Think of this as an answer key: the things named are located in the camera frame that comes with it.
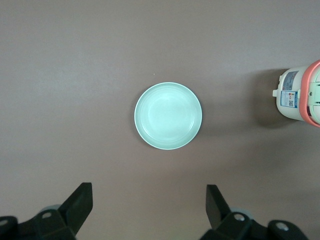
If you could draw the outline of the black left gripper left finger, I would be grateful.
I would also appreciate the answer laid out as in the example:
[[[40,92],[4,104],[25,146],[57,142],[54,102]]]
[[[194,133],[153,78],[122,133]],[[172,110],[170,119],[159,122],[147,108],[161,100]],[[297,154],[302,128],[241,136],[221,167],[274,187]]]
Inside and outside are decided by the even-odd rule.
[[[57,208],[39,212],[17,227],[19,240],[75,240],[93,209],[92,183],[83,182]]]

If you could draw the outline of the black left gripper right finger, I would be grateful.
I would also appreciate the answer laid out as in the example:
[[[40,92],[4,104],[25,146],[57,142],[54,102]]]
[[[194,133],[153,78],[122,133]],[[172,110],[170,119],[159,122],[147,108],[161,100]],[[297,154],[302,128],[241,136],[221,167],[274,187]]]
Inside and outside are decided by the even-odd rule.
[[[232,211],[217,185],[206,186],[205,210],[211,226],[202,240],[266,240],[267,228],[247,214]]]

